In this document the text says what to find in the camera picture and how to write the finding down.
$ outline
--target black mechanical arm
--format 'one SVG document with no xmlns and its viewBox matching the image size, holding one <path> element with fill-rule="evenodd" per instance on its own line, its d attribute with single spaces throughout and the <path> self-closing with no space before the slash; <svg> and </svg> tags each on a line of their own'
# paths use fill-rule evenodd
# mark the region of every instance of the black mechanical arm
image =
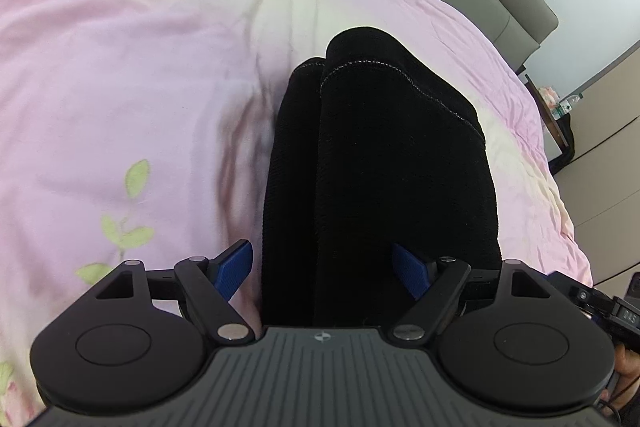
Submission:
<svg viewBox="0 0 640 427">
<path fill-rule="evenodd" d="M 596 404 L 616 382 L 614 344 L 640 352 L 640 311 L 623 299 L 513 259 L 472 270 L 398 245 L 416 302 L 389 331 L 257 339 L 228 304 L 252 256 L 239 241 L 169 270 L 120 264 L 34 341 L 48 407 L 32 425 L 597 427 L 610 425 Z"/>
</svg>

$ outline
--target white crosshair logo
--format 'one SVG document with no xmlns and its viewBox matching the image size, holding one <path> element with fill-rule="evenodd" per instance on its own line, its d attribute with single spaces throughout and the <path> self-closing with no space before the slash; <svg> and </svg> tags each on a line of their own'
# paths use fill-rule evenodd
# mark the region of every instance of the white crosshair logo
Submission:
<svg viewBox="0 0 640 427">
<path fill-rule="evenodd" d="M 331 340 L 331 335 L 329 335 L 329 333 L 327 333 L 326 331 L 320 331 L 320 333 L 316 333 L 314 335 L 314 338 L 316 341 L 322 342 L 324 344 L 326 341 Z"/>
</svg>

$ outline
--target human hand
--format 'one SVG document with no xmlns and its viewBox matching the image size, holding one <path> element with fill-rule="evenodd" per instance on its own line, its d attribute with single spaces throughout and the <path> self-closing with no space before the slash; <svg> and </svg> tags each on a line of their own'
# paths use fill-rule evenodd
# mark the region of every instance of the human hand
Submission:
<svg viewBox="0 0 640 427">
<path fill-rule="evenodd" d="M 638 378 L 640 377 L 640 355 L 630 349 L 625 349 L 623 344 L 618 344 L 616 346 L 616 363 L 614 369 L 620 374 L 616 388 L 610 396 L 609 391 L 606 389 L 602 391 L 600 399 L 609 401 L 613 398 L 614 400 L 611 402 L 612 406 L 620 410 L 636 395 L 638 387 L 640 387 L 640 378 Z M 612 414 L 612 411 L 605 408 L 604 413 L 608 416 Z"/>
</svg>

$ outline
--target beige cabinet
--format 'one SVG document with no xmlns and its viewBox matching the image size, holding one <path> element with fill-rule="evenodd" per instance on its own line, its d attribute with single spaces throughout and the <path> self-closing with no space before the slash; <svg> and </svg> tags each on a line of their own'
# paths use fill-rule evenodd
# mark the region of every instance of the beige cabinet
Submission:
<svg viewBox="0 0 640 427">
<path fill-rule="evenodd" d="M 607 139 L 639 115 L 640 50 L 584 92 L 572 112 L 577 160 L 556 174 L 596 283 L 640 263 L 640 118 Z M 635 271 L 600 289 L 623 295 Z"/>
</svg>

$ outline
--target white stitching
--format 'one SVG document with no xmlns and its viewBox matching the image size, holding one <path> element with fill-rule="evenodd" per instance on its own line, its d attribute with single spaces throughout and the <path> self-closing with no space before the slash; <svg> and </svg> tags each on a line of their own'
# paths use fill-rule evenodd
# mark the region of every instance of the white stitching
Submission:
<svg viewBox="0 0 640 427">
<path fill-rule="evenodd" d="M 322 66 L 322 67 L 324 67 L 324 62 L 307 62 L 306 64 L 300 64 L 295 70 L 291 71 L 291 74 L 293 75 L 296 71 L 303 70 L 304 68 L 307 68 L 309 66 Z"/>
<path fill-rule="evenodd" d="M 478 129 L 476 129 L 473 124 L 471 124 L 471 122 L 469 122 L 466 118 L 463 118 L 462 116 L 460 116 L 458 113 L 456 113 L 455 111 L 451 110 L 449 107 L 447 107 L 446 105 L 444 105 L 440 100 L 438 100 L 437 98 L 433 98 L 431 95 L 426 94 L 423 90 L 420 89 L 420 87 L 417 86 L 417 84 L 415 84 L 415 82 L 411 79 L 411 77 L 409 77 L 409 75 L 407 75 L 406 73 L 404 73 L 404 71 L 400 70 L 399 68 L 396 68 L 395 66 L 392 66 L 391 64 L 386 64 L 385 62 L 379 62 L 378 60 L 352 60 L 351 62 L 345 62 L 344 64 L 342 64 L 341 66 L 338 66 L 337 68 L 335 68 L 335 70 L 332 70 L 331 73 L 329 73 L 327 76 L 324 77 L 324 79 L 322 80 L 322 83 L 320 84 L 320 97 L 322 97 L 322 88 L 324 87 L 324 84 L 326 83 L 327 80 L 329 80 L 329 78 L 334 74 L 337 73 L 337 71 L 341 70 L 342 68 L 346 68 L 347 66 L 351 66 L 352 64 L 376 64 L 378 66 L 385 66 L 387 68 L 391 68 L 392 70 L 397 71 L 398 73 L 400 73 L 402 76 L 404 76 L 408 81 L 409 84 L 411 84 L 414 89 L 416 91 L 418 91 L 421 95 L 423 95 L 424 97 L 428 98 L 429 100 L 431 100 L 431 102 L 435 102 L 437 103 L 439 106 L 441 106 L 443 109 L 445 109 L 447 112 L 450 112 L 453 116 L 455 116 L 456 118 L 458 118 L 460 121 L 462 121 L 464 124 L 468 125 L 469 127 L 471 127 L 471 129 L 474 131 L 474 133 L 476 133 L 480 139 L 482 140 L 482 143 L 486 143 L 484 140 L 484 136 L 482 136 L 482 134 L 480 134 L 478 132 Z"/>
</svg>

